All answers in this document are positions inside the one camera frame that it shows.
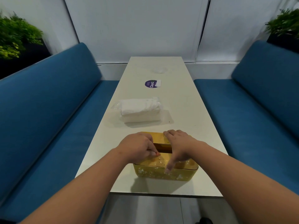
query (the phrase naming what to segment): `gold tissue box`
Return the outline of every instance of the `gold tissue box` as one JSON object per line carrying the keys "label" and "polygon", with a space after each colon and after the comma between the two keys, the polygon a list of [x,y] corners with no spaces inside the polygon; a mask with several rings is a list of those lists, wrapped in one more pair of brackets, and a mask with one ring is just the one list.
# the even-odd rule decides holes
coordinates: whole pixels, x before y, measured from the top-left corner
{"label": "gold tissue box", "polygon": [[161,156],[146,159],[143,162],[133,164],[138,177],[158,178],[167,180],[189,181],[198,169],[198,164],[189,159],[176,163],[174,169],[169,174],[164,173],[164,169],[172,155],[170,142],[163,133],[145,132],[152,135],[154,145]]}

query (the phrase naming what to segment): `blue bench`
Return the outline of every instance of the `blue bench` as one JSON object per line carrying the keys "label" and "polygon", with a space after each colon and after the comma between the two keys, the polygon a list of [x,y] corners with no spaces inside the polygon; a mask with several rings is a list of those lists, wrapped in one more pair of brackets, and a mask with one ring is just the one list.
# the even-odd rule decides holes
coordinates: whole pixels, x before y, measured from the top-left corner
{"label": "blue bench", "polygon": [[0,80],[0,219],[20,222],[75,177],[117,85],[83,43]]}
{"label": "blue bench", "polygon": [[299,194],[299,54],[256,41],[232,79],[194,83],[228,154]]}

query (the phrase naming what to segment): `hand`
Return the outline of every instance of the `hand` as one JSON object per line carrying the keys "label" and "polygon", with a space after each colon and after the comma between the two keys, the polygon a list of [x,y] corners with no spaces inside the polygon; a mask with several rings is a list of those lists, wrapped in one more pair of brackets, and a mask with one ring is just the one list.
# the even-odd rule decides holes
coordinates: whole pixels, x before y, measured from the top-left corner
{"label": "hand", "polygon": [[165,131],[164,135],[169,140],[172,147],[172,155],[165,168],[165,173],[169,173],[177,162],[186,161],[191,158],[190,150],[193,147],[196,147],[200,141],[181,130]]}
{"label": "hand", "polygon": [[142,132],[126,136],[116,149],[127,163],[139,163],[148,157],[160,155],[153,144],[152,136]]}

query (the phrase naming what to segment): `white table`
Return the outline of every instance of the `white table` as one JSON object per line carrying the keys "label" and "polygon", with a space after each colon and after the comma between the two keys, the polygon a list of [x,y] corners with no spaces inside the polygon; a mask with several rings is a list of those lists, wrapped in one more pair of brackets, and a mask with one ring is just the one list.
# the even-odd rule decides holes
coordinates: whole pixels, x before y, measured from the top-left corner
{"label": "white table", "polygon": [[[161,87],[146,87],[148,80],[161,80]],[[124,124],[119,119],[119,113],[111,108],[120,99],[151,97],[159,97],[165,109],[164,118],[159,123]],[[76,176],[116,147],[126,135],[170,129],[185,131],[227,154],[182,58],[131,57]],[[138,178],[132,164],[124,168],[111,192],[222,196],[201,168],[192,180],[182,182]]]}

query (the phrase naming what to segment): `forearm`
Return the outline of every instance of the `forearm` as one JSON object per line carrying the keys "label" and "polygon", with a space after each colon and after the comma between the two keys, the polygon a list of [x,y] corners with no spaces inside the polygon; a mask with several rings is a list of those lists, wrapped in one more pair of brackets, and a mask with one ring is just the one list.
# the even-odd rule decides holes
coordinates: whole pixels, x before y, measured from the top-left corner
{"label": "forearm", "polygon": [[190,156],[246,223],[299,223],[299,196],[276,181],[203,142]]}
{"label": "forearm", "polygon": [[22,224],[95,223],[126,164],[117,149],[111,150],[41,205]]}

